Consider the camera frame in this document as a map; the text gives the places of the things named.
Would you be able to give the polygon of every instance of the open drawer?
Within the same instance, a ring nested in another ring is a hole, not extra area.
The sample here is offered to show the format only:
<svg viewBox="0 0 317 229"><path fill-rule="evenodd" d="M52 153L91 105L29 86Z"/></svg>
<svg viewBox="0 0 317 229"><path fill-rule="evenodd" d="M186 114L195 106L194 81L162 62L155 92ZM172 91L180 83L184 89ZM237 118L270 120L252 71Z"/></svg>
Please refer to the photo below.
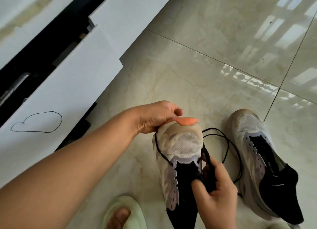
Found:
<svg viewBox="0 0 317 229"><path fill-rule="evenodd" d="M90 16L119 57L169 0L105 0Z"/></svg>
<svg viewBox="0 0 317 229"><path fill-rule="evenodd" d="M53 153L121 68L96 25L0 128L0 187Z"/></svg>

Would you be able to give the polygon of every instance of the hand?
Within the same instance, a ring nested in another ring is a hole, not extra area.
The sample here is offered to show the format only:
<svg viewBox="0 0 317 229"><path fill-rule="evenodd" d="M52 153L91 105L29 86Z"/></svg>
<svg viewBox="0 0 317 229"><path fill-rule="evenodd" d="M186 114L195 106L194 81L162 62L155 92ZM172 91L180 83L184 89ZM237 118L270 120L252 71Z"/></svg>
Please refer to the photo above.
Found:
<svg viewBox="0 0 317 229"><path fill-rule="evenodd" d="M138 131L141 133L151 133L156 131L156 127L164 122L183 115L175 103L169 101L158 101L147 105L134 107L138 114Z"/></svg>
<svg viewBox="0 0 317 229"><path fill-rule="evenodd" d="M237 188L224 165L210 157L215 167L216 191L210 194L200 180L192 182L198 212L206 229L237 229Z"/></svg>

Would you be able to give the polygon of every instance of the forearm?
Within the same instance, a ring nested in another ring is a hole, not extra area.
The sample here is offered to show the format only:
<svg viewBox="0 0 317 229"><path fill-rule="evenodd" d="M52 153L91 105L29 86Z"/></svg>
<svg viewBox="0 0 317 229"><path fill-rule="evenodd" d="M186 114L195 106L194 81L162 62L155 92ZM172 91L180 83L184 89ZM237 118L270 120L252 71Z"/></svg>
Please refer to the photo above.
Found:
<svg viewBox="0 0 317 229"><path fill-rule="evenodd" d="M64 228L138 134L135 109L41 160L0 189L5 228Z"/></svg>

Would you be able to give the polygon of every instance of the person's left hand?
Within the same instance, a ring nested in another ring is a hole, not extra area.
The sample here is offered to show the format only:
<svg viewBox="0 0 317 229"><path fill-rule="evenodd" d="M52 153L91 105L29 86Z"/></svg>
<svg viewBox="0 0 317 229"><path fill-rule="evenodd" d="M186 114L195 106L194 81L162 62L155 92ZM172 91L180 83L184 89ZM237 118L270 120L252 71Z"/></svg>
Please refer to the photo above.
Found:
<svg viewBox="0 0 317 229"><path fill-rule="evenodd" d="M175 103L169 101L158 101L147 105L134 107L139 116L139 132L151 133L156 131L156 127L161 126L166 121L183 115Z"/></svg>

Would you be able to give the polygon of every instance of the tile floor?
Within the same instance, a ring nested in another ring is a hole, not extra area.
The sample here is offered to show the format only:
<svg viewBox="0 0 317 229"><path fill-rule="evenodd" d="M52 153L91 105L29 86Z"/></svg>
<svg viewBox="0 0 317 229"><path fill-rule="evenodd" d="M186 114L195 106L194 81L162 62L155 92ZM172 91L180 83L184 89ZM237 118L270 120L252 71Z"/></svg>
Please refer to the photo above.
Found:
<svg viewBox="0 0 317 229"><path fill-rule="evenodd" d="M223 129L232 112L249 108L265 120L279 155L299 173L302 228L316 228L316 11L317 0L170 0L122 56L123 69L89 115L90 131L122 110L159 100L177 103L203 128ZM205 143L220 160L224 142ZM225 166L235 177L232 155ZM152 135L137 136L68 229L102 228L108 203L120 195L137 199L148 228L172 228ZM241 199L237 220L239 229L271 224ZM196 228L204 228L199 216Z"/></svg>

